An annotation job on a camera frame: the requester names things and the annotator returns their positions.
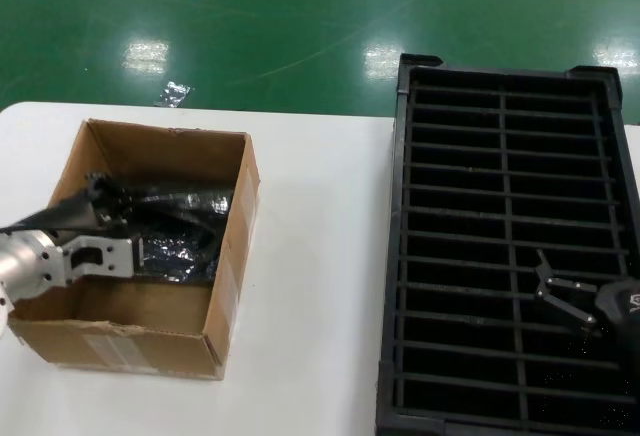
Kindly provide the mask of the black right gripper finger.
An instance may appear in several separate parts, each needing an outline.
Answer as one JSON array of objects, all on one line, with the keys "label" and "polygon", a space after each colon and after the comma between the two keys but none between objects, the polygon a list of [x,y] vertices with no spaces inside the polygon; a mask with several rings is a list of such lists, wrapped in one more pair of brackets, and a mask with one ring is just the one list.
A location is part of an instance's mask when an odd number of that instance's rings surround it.
[{"label": "black right gripper finger", "polygon": [[593,284],[560,278],[542,249],[536,250],[539,264],[535,300],[557,323],[581,335],[591,334],[598,325],[595,298],[598,287]]}]

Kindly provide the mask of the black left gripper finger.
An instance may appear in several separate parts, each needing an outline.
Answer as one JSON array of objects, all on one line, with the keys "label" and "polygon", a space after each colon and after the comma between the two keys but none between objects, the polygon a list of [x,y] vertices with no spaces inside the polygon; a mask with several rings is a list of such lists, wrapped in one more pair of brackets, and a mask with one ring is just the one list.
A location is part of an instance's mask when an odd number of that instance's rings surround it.
[{"label": "black left gripper finger", "polygon": [[89,173],[86,176],[85,193],[92,202],[130,202],[131,192],[119,180],[105,173]]},{"label": "black left gripper finger", "polygon": [[101,229],[123,229],[129,226],[132,209],[120,200],[97,205],[97,221]]}]

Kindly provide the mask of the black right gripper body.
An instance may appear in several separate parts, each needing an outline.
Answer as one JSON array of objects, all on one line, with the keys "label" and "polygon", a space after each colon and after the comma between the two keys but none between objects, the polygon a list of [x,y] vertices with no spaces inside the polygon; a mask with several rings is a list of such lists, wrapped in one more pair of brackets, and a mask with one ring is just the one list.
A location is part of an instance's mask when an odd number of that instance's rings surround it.
[{"label": "black right gripper body", "polygon": [[606,284],[597,294],[597,309],[621,339],[639,338],[639,281]]}]

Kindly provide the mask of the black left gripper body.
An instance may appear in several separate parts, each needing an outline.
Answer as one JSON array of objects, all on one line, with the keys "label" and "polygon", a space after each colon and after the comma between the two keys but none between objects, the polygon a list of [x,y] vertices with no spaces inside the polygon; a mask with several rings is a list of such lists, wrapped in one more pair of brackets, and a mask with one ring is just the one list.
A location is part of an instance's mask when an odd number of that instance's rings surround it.
[{"label": "black left gripper body", "polygon": [[75,231],[81,234],[106,231],[107,229],[99,227],[97,221],[97,205],[101,202],[90,201],[85,189],[24,218],[22,229],[49,232]]}]

